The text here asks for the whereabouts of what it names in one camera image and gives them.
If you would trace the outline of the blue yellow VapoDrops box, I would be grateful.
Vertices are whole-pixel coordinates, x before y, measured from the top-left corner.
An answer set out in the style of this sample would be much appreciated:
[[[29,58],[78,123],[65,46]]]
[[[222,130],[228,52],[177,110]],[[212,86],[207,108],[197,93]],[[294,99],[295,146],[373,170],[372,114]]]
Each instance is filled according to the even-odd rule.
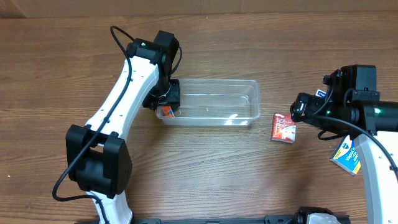
[[[354,141],[349,136],[341,140],[330,160],[351,175],[356,175],[361,168],[358,153],[354,148]]]

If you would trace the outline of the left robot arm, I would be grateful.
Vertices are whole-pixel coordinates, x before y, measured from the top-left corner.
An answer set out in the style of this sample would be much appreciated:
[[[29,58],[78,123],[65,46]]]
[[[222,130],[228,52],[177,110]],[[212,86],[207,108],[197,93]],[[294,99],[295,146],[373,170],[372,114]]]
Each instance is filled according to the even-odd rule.
[[[107,99],[84,126],[66,133],[68,167],[52,190],[60,202],[92,199],[97,223],[134,223],[125,193],[132,171],[126,141],[139,109],[180,107],[180,82],[171,76],[182,48],[172,33],[160,30],[152,42],[132,39],[121,50],[124,67]]]

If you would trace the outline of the orange tube white cap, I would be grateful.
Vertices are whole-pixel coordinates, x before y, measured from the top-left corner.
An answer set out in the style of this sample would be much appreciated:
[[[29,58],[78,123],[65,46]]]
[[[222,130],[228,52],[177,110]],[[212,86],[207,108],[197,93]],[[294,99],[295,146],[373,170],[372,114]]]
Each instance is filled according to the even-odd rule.
[[[164,113],[164,116],[169,118],[173,118],[175,116],[171,106],[162,106],[161,108]]]

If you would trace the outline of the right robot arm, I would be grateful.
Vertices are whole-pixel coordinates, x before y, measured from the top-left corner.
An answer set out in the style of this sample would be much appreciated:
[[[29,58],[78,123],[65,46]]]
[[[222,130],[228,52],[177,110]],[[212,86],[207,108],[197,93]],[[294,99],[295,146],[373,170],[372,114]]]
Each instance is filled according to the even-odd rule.
[[[363,172],[368,223],[397,223],[397,103],[382,101],[374,65],[348,65],[323,77],[325,98],[299,93],[292,121],[349,136]]]

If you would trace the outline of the red medicine box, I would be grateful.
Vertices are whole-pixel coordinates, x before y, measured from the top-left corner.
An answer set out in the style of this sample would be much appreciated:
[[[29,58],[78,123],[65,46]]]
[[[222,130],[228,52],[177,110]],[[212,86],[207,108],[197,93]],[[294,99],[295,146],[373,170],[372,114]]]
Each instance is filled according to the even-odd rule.
[[[294,143],[296,137],[296,123],[291,114],[275,113],[272,121],[271,139],[286,143]]]

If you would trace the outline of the white Hansaplast plaster box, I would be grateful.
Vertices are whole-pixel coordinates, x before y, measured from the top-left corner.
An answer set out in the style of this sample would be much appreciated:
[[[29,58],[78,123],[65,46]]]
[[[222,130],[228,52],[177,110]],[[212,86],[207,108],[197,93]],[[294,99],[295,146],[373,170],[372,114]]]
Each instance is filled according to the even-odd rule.
[[[320,98],[326,98],[327,93],[325,91],[323,91],[323,90],[317,90],[315,92],[315,95],[320,97]]]

